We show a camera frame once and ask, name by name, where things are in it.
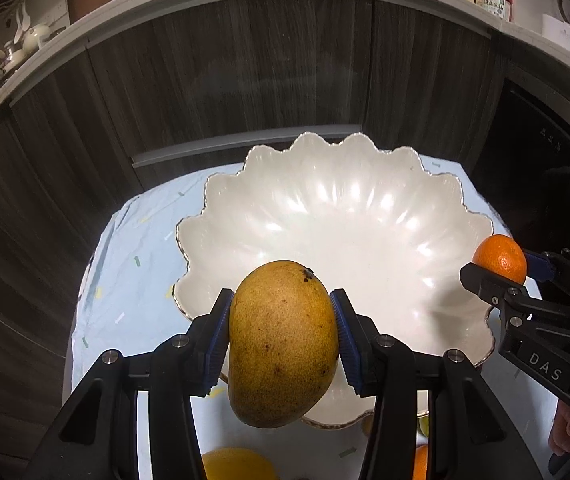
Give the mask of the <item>yellow lemon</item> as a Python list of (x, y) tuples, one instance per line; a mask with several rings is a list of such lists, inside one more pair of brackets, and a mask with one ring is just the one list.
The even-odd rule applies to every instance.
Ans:
[(249, 448), (218, 448), (202, 456), (209, 480), (278, 480), (273, 464)]

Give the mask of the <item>brown round kiwi potato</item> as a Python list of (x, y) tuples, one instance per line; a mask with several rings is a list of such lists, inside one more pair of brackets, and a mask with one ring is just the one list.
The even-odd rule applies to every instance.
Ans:
[(366, 437), (369, 437), (370, 434), (372, 433), (373, 421), (374, 421), (374, 415), (373, 414), (368, 414), (362, 420), (362, 431), (363, 431), (363, 434), (366, 435)]

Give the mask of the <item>yellow brown mango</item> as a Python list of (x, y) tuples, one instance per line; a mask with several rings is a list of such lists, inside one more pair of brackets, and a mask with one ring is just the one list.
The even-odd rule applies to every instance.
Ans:
[(339, 356), (332, 300), (313, 271), (265, 263), (230, 305), (228, 395), (244, 424), (277, 428), (305, 415), (329, 388)]

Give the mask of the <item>large orange tangerine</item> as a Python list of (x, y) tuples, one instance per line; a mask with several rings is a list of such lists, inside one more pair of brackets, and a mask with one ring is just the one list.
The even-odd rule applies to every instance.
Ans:
[(427, 445), (421, 445), (418, 448), (416, 448), (414, 469), (413, 469), (413, 480), (427, 479), (428, 454), (429, 454), (429, 448)]

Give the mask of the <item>small orange tangerine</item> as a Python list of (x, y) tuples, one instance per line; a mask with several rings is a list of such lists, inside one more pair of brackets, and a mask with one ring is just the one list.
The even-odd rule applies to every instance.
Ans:
[(528, 274), (524, 252), (511, 237), (503, 234), (485, 238), (471, 262), (520, 285), (524, 284)]

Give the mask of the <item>light blue patterned tablecloth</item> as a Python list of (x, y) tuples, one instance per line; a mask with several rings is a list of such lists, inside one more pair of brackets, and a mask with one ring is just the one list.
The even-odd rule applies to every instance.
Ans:
[[(204, 206), (213, 169), (186, 174), (128, 200), (102, 231), (79, 290), (70, 336), (64, 391), (70, 392), (108, 349), (125, 356), (155, 349), (189, 326), (172, 297), (185, 270), (175, 241), (180, 220)], [(544, 478), (550, 478), (548, 434), (557, 400), (518, 368), (494, 354), (482, 376), (515, 423)], [(227, 388), (192, 401), (201, 452), (250, 448), (268, 458), (283, 479), (355, 479), (366, 437), (361, 425), (343, 430), (295, 422), (276, 430), (242, 424)]]

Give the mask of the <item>green apple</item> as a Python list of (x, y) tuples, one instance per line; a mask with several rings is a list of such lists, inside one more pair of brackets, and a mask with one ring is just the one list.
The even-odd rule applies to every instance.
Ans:
[(419, 417), (418, 419), (419, 431), (426, 438), (429, 437), (430, 419), (428, 415)]

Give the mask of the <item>white scalloped ceramic bowl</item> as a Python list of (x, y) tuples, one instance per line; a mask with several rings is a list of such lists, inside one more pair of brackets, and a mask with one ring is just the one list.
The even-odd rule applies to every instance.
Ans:
[(196, 318), (262, 264), (291, 260), (343, 289), (381, 333), (480, 365), (495, 346), (489, 310), (460, 270), (493, 231), (462, 180), (430, 170), (412, 148), (306, 132), (283, 151), (256, 146), (234, 174), (207, 178), (204, 206), (175, 229), (186, 270), (173, 297)]

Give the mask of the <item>white teapot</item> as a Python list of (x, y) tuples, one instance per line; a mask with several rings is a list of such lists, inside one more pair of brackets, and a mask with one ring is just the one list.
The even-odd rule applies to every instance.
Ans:
[(22, 50), (27, 56), (31, 56), (42, 48), (42, 45), (50, 38), (51, 33), (50, 26), (44, 23), (32, 26), (23, 35)]

